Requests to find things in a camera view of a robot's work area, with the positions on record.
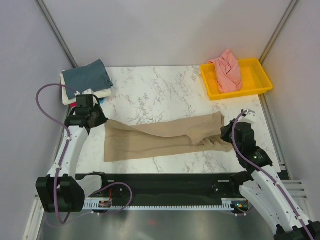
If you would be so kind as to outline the beige t shirt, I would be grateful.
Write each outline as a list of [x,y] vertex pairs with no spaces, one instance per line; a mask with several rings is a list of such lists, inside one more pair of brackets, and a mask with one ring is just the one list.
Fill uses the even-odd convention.
[[232,145],[221,140],[221,112],[167,122],[126,125],[105,124],[104,161],[118,162],[205,151],[229,152]]

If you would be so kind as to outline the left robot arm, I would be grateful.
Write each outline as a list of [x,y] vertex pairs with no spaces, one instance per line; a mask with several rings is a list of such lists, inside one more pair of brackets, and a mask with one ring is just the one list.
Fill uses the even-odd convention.
[[53,166],[45,177],[36,181],[45,212],[77,213],[91,194],[104,197],[109,193],[109,183],[98,174],[87,173],[82,179],[76,179],[78,161],[91,129],[104,125],[107,120],[97,96],[76,96],[76,107],[63,124],[64,137]]

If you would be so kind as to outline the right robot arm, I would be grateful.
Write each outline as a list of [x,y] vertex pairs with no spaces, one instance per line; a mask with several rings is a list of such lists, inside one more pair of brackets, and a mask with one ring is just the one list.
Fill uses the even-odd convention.
[[281,181],[268,154],[257,146],[255,132],[241,113],[221,128],[220,138],[232,144],[245,169],[233,175],[229,191],[244,197],[263,217],[275,240],[318,240],[320,223],[312,221]]

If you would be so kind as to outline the folded red t shirt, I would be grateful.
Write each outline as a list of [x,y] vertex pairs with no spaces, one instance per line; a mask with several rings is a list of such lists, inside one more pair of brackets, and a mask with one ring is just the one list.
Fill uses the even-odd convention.
[[76,106],[77,106],[77,103],[76,103],[76,102],[70,104],[70,107],[71,107],[71,108],[76,107]]

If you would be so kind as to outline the folded cream t shirt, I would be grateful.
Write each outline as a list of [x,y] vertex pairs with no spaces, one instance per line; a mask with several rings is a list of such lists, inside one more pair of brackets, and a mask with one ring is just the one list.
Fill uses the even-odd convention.
[[[64,85],[64,80],[63,80],[63,76],[62,73],[60,74],[60,82],[62,85]],[[76,96],[75,96],[75,92],[76,90],[73,90],[71,87],[66,86],[62,88],[62,103],[64,105],[70,105],[72,103],[76,102]],[[107,90],[101,90],[98,92],[94,92],[94,95],[97,96],[99,99],[103,99],[106,97],[109,97],[111,95],[111,88],[107,89]]]

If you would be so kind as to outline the folded blue-grey t shirt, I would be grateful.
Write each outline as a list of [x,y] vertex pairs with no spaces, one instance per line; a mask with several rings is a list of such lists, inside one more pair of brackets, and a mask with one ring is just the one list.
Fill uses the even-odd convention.
[[80,93],[92,90],[94,93],[109,90],[114,85],[101,59],[78,68],[62,72],[64,85]]

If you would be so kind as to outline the yellow plastic bin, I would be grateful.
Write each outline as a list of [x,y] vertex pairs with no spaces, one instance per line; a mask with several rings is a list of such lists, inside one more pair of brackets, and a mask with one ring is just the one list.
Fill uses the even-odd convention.
[[211,101],[260,95],[273,89],[257,58],[218,59],[202,64],[200,72]]

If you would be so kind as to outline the pink t shirt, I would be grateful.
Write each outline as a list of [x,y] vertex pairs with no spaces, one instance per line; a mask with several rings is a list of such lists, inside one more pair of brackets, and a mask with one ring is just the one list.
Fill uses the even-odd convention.
[[230,49],[226,49],[221,56],[210,59],[206,63],[215,66],[216,82],[220,93],[226,94],[241,90],[243,86],[241,68]]

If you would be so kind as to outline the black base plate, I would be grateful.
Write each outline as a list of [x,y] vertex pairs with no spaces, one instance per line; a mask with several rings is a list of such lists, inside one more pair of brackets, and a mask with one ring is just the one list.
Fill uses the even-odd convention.
[[217,205],[222,198],[245,199],[231,182],[236,173],[93,174],[101,176],[102,187],[87,198],[108,198],[124,208],[131,202],[134,206],[198,206]]

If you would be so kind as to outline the left corner aluminium post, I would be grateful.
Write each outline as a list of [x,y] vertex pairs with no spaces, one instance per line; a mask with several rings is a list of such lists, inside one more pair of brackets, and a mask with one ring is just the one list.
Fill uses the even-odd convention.
[[65,41],[61,31],[59,30],[58,25],[56,24],[56,21],[54,20],[52,14],[50,13],[49,8],[47,7],[44,0],[35,0],[34,1],[37,7],[39,8],[42,16],[44,17],[45,21],[47,22],[50,30],[52,31],[54,37],[56,38],[58,44],[60,45],[62,51],[64,52],[68,62],[72,66],[72,68],[77,68],[78,64],[71,53],[70,48],[67,45],[67,42]]

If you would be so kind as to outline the corner aluminium post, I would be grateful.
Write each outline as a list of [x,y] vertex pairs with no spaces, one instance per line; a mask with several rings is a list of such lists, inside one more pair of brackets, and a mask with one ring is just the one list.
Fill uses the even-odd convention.
[[290,19],[291,15],[293,14],[294,10],[296,9],[297,5],[300,3],[300,0],[291,0],[285,9],[279,23],[277,24],[275,30],[273,31],[268,43],[266,44],[260,58],[259,62],[261,65],[267,59],[269,53],[271,52],[273,46],[275,45],[277,39],[279,38],[280,34],[282,33],[283,29],[285,28],[288,20]]
[[61,31],[59,30],[58,25],[56,24],[56,21],[54,20],[52,14],[50,13],[49,8],[47,7],[44,0],[35,0],[34,1],[37,7],[39,8],[42,16],[44,17],[45,21],[47,22],[50,30],[52,31],[54,37],[56,38],[58,44],[60,45],[62,51],[64,52],[68,62],[72,66],[72,68],[77,68],[78,64],[71,53],[70,48],[67,45],[67,42],[65,41]]

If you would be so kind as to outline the right corner aluminium post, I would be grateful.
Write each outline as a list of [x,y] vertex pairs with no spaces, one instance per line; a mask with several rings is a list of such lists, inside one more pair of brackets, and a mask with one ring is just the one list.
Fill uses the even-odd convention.
[[291,15],[293,14],[294,10],[296,9],[297,5],[300,3],[300,0],[291,0],[285,9],[279,23],[277,24],[275,30],[273,31],[268,43],[266,44],[260,58],[259,62],[261,65],[267,59],[269,53],[271,52],[273,46],[275,45],[277,39],[279,38],[280,34],[282,33],[283,29],[285,28],[288,20],[290,19]]

